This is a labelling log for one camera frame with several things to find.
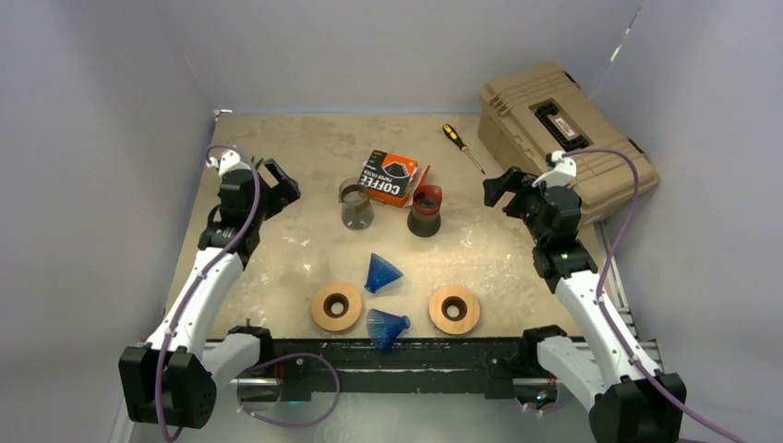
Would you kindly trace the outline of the red black coffee carafe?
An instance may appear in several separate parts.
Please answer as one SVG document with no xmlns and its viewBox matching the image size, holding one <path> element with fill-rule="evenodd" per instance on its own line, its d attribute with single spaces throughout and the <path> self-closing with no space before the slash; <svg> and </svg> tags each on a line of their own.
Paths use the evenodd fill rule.
<svg viewBox="0 0 783 443">
<path fill-rule="evenodd" d="M 412 234 L 430 237 L 440 230 L 442 198 L 440 186 L 423 185 L 415 191 L 407 218 L 407 226 Z"/>
</svg>

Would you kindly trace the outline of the grey glass carafe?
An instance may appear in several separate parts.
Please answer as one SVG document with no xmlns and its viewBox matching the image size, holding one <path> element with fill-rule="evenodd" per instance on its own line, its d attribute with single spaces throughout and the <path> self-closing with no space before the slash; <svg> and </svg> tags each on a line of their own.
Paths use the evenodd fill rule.
<svg viewBox="0 0 783 443">
<path fill-rule="evenodd" d="M 368 189 L 359 183 L 357 177 L 345 179 L 338 191 L 341 204 L 341 219 L 345 227 L 351 230 L 364 230 L 374 221 Z"/>
</svg>

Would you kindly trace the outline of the orange coffee filter box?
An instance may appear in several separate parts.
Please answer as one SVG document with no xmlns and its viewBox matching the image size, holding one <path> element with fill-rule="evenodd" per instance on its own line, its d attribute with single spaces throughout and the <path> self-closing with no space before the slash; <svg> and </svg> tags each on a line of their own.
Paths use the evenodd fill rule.
<svg viewBox="0 0 783 443">
<path fill-rule="evenodd" d="M 358 183 L 368 190 L 369 197 L 382 203 L 407 208 L 413 204 L 414 193 L 423 185 L 429 165 L 382 150 L 373 150 L 364 162 Z"/>
</svg>

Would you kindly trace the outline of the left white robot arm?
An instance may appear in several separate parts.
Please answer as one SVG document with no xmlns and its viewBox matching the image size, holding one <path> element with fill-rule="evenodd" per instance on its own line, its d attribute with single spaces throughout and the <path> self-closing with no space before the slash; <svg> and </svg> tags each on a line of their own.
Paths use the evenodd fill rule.
<svg viewBox="0 0 783 443">
<path fill-rule="evenodd" d="M 260 162 L 277 181 L 269 186 L 255 166 L 226 152 L 219 161 L 220 202 L 208 215 L 186 285 L 160 326 L 141 345 L 122 352 L 118 369 L 131 421 L 200 429 L 218 393 L 238 373 L 267 376 L 275 365 L 270 333 L 239 326 L 206 347 L 223 301 L 260 243 L 260 226 L 297 201 L 301 192 L 273 159 Z"/>
</svg>

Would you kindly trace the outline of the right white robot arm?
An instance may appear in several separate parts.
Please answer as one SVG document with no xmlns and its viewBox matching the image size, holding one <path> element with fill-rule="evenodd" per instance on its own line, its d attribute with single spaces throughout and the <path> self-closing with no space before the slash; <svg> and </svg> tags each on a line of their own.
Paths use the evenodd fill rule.
<svg viewBox="0 0 783 443">
<path fill-rule="evenodd" d="M 582 200 L 553 178 L 538 179 L 512 167 L 483 183 L 484 203 L 505 193 L 506 216 L 523 221 L 532 235 L 536 273 L 581 329 L 587 350 L 555 335 L 521 347 L 523 371 L 556 379 L 588 412 L 597 442 L 675 442 L 681 431 L 687 389 L 666 374 L 622 321 L 603 288 L 595 261 L 578 240 Z"/>
</svg>

